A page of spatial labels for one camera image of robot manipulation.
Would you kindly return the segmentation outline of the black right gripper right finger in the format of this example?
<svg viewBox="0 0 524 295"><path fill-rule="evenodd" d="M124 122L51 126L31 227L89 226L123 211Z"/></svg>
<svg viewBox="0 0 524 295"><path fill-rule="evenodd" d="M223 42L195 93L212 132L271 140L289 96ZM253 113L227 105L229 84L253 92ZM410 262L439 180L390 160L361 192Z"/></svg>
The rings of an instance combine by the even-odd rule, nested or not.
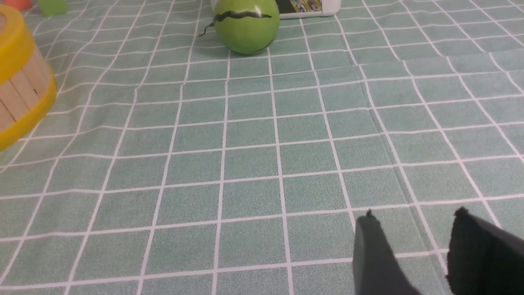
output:
<svg viewBox="0 0 524 295"><path fill-rule="evenodd" d="M449 242L447 282L454 295L522 295L524 241L461 207Z"/></svg>

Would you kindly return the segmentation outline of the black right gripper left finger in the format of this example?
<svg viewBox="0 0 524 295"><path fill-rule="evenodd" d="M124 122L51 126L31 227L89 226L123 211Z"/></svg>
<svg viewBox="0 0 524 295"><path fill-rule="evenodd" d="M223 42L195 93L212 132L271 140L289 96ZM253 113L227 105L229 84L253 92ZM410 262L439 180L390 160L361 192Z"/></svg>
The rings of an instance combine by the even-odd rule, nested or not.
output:
<svg viewBox="0 0 524 295"><path fill-rule="evenodd" d="M420 294L402 271L371 210L356 219L352 273L357 295Z"/></svg>

